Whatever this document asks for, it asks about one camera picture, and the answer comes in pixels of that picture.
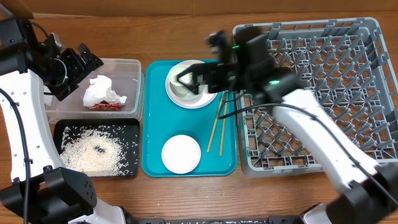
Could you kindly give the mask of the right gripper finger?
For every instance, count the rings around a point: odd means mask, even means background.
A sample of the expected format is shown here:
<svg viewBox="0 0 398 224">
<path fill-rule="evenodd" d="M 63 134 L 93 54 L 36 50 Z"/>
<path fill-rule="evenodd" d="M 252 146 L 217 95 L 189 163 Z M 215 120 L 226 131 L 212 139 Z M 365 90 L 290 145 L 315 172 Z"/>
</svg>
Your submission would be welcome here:
<svg viewBox="0 0 398 224">
<path fill-rule="evenodd" d="M 203 82 L 210 73 L 211 63 L 194 63 L 177 75 L 179 82 Z"/>
<path fill-rule="evenodd" d="M 192 92 L 194 95 L 199 95 L 203 92 L 205 87 L 207 86 L 207 83 L 205 82 L 188 82 L 188 83 L 182 83 L 182 85 L 190 92 Z"/>
</svg>

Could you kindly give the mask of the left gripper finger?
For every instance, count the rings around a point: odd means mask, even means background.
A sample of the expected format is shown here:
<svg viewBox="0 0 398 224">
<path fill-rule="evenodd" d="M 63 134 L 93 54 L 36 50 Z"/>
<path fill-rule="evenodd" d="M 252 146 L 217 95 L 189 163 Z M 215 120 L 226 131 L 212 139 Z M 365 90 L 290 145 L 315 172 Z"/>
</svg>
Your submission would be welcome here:
<svg viewBox="0 0 398 224">
<path fill-rule="evenodd" d="M 91 72 L 104 65 L 103 61 L 97 57 L 84 43 L 81 43 L 78 46 L 78 50 L 85 63 L 85 75 L 89 75 Z"/>
<path fill-rule="evenodd" d="M 55 84 L 55 96 L 58 100 L 64 100 L 68 95 L 78 88 L 78 84 L 74 81 L 66 79 Z"/>
</svg>

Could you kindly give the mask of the white paper cup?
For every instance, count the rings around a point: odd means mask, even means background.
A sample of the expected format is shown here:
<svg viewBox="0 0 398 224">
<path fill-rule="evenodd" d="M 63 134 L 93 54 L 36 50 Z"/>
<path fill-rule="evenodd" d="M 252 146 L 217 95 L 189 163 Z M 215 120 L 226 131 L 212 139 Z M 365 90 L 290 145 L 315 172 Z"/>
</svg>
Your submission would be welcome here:
<svg viewBox="0 0 398 224">
<path fill-rule="evenodd" d="M 172 89 L 173 93 L 178 97 L 184 97 L 187 95 L 190 90 L 185 88 L 177 78 L 177 75 L 185 71 L 188 67 L 186 65 L 175 65 L 169 71 L 169 81 L 170 81 L 170 88 Z"/>
</svg>

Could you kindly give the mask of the white napkin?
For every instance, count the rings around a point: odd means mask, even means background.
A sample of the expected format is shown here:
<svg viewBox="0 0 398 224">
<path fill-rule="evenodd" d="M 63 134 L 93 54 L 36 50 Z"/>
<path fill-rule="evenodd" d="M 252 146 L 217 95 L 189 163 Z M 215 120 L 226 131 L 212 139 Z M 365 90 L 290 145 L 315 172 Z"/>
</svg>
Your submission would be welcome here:
<svg viewBox="0 0 398 224">
<path fill-rule="evenodd" d="M 102 102 L 111 105 L 124 105 L 127 96 L 119 96 L 112 89 L 112 80 L 104 75 L 98 75 L 94 79 L 90 79 L 90 85 L 86 89 L 83 97 L 83 105 L 93 107 Z"/>
</svg>

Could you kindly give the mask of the red snack wrapper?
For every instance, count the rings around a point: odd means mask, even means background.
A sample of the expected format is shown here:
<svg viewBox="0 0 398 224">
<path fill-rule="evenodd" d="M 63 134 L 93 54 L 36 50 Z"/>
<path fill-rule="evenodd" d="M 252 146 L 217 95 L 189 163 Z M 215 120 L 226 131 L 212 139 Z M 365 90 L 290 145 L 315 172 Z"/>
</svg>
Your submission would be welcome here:
<svg viewBox="0 0 398 224">
<path fill-rule="evenodd" d="M 93 106 L 88 106 L 87 107 L 90 110 L 120 110 L 121 106 L 119 103 L 114 103 L 114 104 L 109 104 L 107 102 L 105 103 L 98 103 Z"/>
</svg>

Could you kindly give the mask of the pink bowl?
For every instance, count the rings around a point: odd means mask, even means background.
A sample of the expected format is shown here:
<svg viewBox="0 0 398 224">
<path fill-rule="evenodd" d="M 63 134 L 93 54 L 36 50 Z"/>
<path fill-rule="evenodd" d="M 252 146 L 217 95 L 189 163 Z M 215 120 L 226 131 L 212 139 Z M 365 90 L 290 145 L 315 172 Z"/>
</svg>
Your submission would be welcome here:
<svg viewBox="0 0 398 224">
<path fill-rule="evenodd" d="M 161 158 L 164 166 L 174 174 L 187 174 L 200 162 L 201 148 L 192 137 L 176 135 L 166 141 Z"/>
</svg>

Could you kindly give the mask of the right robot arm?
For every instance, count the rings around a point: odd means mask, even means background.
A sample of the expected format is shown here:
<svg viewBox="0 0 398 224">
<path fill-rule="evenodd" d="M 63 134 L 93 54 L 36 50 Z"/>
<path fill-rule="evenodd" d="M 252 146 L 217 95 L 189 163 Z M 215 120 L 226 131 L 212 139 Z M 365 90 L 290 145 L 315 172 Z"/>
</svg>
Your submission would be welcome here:
<svg viewBox="0 0 398 224">
<path fill-rule="evenodd" d="M 208 43 L 219 60 L 191 65 L 177 81 L 194 94 L 202 85 L 210 93 L 254 94 L 259 106 L 314 155 L 338 192 L 334 201 L 301 213 L 300 223 L 377 223 L 397 210 L 397 167 L 367 156 L 326 114 L 304 81 L 275 64 L 260 28 L 237 31 L 233 43 L 224 32 L 213 33 Z"/>
</svg>

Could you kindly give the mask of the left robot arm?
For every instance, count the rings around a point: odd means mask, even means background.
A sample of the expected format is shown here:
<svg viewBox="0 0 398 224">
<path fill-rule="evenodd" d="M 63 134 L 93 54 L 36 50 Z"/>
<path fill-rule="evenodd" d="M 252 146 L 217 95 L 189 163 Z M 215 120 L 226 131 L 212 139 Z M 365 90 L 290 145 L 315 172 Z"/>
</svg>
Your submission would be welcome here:
<svg viewBox="0 0 398 224">
<path fill-rule="evenodd" d="M 134 223 L 96 196 L 86 174 L 65 167 L 45 111 L 45 95 L 65 99 L 103 62 L 85 44 L 63 48 L 55 34 L 39 41 L 36 27 L 27 19 L 1 21 L 1 109 L 12 156 L 12 184 L 1 190 L 1 203 L 25 223 Z"/>
</svg>

